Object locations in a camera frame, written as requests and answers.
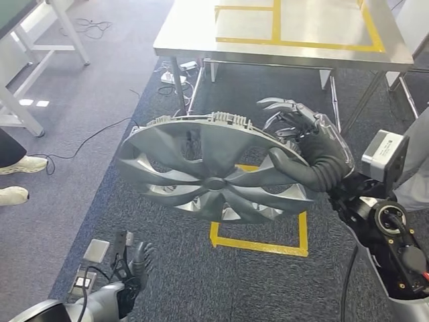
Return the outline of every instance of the metal table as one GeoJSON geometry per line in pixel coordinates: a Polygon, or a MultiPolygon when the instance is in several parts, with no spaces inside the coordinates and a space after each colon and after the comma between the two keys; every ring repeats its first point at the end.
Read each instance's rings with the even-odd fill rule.
{"type": "Polygon", "coordinates": [[[25,107],[20,105],[19,99],[23,98],[26,91],[47,67],[55,52],[76,50],[84,65],[90,64],[88,55],[58,0],[49,0],[47,3],[52,6],[52,9],[73,45],[34,45],[24,29],[21,27],[20,23],[43,2],[43,0],[0,1],[0,41],[5,36],[15,32],[26,49],[26,54],[27,54],[29,60],[31,63],[37,64],[37,67],[32,74],[28,76],[14,94],[11,93],[5,85],[0,84],[0,102],[3,104],[3,108],[0,109],[0,126],[25,127],[34,136],[43,136],[44,133],[43,127],[25,107]],[[40,60],[37,52],[47,52],[47,54],[40,60]]]}
{"type": "MultiPolygon", "coordinates": [[[[176,0],[154,49],[158,56],[170,57],[176,84],[180,83],[179,56],[319,69],[322,88],[331,81],[339,129],[335,69],[377,70],[343,134],[387,71],[405,72],[413,64],[385,0],[176,0]]],[[[203,74],[204,65],[188,108],[182,87],[176,85],[184,113],[192,111],[203,74]]]]}

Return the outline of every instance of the silver wheel cover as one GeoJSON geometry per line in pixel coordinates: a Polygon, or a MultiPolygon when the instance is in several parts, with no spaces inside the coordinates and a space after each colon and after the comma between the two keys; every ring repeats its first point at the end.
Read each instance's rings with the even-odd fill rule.
{"type": "Polygon", "coordinates": [[[267,155],[258,170],[236,166],[251,147],[277,147],[308,165],[299,154],[253,127],[246,117],[223,112],[204,116],[159,117],[136,128],[119,149],[121,175],[147,198],[209,221],[262,223],[308,209],[312,192],[281,174],[267,155]],[[187,133],[198,131],[202,157],[187,160],[181,150],[187,133]],[[155,160],[169,170],[160,172],[155,160]],[[287,185],[281,193],[262,186],[287,185]]]}

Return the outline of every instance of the yellow tape square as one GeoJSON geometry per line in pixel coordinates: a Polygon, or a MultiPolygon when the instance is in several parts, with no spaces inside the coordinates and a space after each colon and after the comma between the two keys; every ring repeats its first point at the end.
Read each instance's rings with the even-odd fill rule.
{"type": "MultiPolygon", "coordinates": [[[[302,1],[302,0],[289,0],[289,1],[302,1]]],[[[231,11],[240,11],[241,14],[244,11],[265,11],[271,15],[271,35],[271,39],[259,39],[259,38],[247,38],[241,35],[235,37],[225,37],[219,34],[216,37],[217,42],[228,42],[233,44],[257,44],[257,45],[275,45],[275,46],[293,46],[293,47],[307,47],[307,48],[320,48],[320,49],[333,49],[333,50],[353,50],[357,52],[385,52],[385,49],[378,34],[378,31],[372,21],[371,13],[365,3],[365,0],[354,0],[360,8],[362,18],[366,26],[366,30],[372,42],[369,45],[357,45],[357,44],[334,44],[334,43],[321,43],[321,42],[302,42],[302,41],[290,41],[282,39],[282,0],[273,0],[272,5],[242,5],[242,2],[237,5],[231,5],[231,1],[228,4],[216,5],[214,7],[215,17],[217,21],[219,18],[221,11],[228,12],[227,16],[222,18],[221,22],[225,22],[225,19],[231,16],[231,11]]],[[[241,19],[232,19],[231,21],[241,21],[241,19]]],[[[252,30],[257,28],[260,19],[256,19],[258,23],[247,23],[247,30],[252,30]]],[[[225,23],[220,23],[219,26],[227,26],[225,23]]]]}

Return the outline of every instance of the yellow tape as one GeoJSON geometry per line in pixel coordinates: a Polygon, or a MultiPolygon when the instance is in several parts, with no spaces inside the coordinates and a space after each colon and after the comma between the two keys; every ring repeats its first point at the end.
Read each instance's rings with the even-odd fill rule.
{"type": "Polygon", "coordinates": [[[273,30],[271,39],[278,42],[281,39],[281,0],[273,0],[273,30]]]}
{"type": "Polygon", "coordinates": [[[368,33],[369,34],[369,37],[371,37],[371,40],[372,41],[374,49],[378,52],[385,52],[383,42],[380,38],[380,35],[378,34],[377,28],[372,21],[372,17],[371,17],[371,13],[368,9],[365,1],[357,0],[357,4],[360,8],[360,11],[362,12],[362,16],[363,17],[363,20],[365,22],[365,25],[366,26],[366,29],[368,30],[368,33]]]}
{"type": "Polygon", "coordinates": [[[354,50],[358,52],[378,52],[378,48],[374,46],[365,45],[342,45],[342,44],[322,44],[319,42],[287,42],[287,41],[273,41],[269,39],[250,39],[250,38],[226,38],[217,37],[217,42],[231,42],[234,44],[255,44],[255,45],[275,45],[275,46],[291,46],[291,47],[308,47],[308,48],[320,48],[320,49],[336,49],[336,50],[354,50]]]}
{"type": "MultiPolygon", "coordinates": [[[[258,169],[257,166],[249,166],[244,164],[238,164],[238,166],[244,171],[255,171],[258,169]]],[[[299,233],[299,247],[265,244],[258,243],[256,241],[219,237],[219,223],[211,223],[210,226],[210,240],[213,247],[225,246],[232,248],[241,248],[243,250],[256,250],[259,252],[307,257],[308,256],[308,240],[307,237],[306,212],[300,213],[298,216],[298,230],[299,233]]]]}

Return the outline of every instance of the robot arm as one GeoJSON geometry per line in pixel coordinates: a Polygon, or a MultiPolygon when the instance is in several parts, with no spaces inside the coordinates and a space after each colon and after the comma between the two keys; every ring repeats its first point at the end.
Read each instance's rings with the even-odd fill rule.
{"type": "MultiPolygon", "coordinates": [[[[327,116],[290,100],[269,98],[258,103],[269,104],[266,110],[277,112],[265,129],[276,122],[288,123],[290,127],[276,135],[280,140],[295,140],[309,168],[321,172],[310,182],[300,176],[304,171],[295,179],[329,194],[332,208],[356,240],[360,255],[398,321],[429,321],[429,262],[414,238],[414,230],[407,225],[406,211],[391,193],[402,174],[408,138],[379,131],[365,151],[363,171],[358,173],[347,144],[327,116]],[[319,184],[319,177],[325,184],[319,184]]],[[[270,156],[278,171],[291,174],[293,161],[278,151],[270,156]]]]}
{"type": "Polygon", "coordinates": [[[100,288],[73,304],[47,300],[11,320],[10,322],[124,322],[134,307],[136,298],[146,286],[152,269],[152,244],[140,243],[133,259],[126,264],[124,254],[116,253],[112,267],[120,282],[100,288]]]}

